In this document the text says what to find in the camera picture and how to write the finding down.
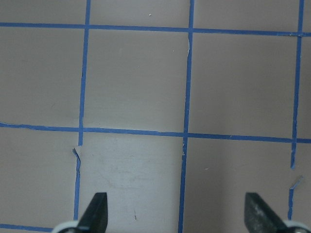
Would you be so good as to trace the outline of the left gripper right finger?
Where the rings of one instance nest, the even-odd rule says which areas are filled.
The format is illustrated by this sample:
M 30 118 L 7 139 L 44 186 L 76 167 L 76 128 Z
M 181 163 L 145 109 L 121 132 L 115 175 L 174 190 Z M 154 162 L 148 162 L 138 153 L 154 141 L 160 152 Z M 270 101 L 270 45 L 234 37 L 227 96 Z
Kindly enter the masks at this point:
M 250 233 L 309 233 L 305 224 L 282 220 L 258 193 L 247 192 L 244 199 L 244 224 Z

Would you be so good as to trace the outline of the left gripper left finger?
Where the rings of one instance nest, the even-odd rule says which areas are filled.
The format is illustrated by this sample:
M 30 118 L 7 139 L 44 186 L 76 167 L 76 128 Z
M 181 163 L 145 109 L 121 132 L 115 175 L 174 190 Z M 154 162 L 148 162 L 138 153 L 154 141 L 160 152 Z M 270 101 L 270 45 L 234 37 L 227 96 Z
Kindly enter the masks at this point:
M 107 224 L 107 193 L 95 193 L 75 229 L 78 233 L 105 233 Z

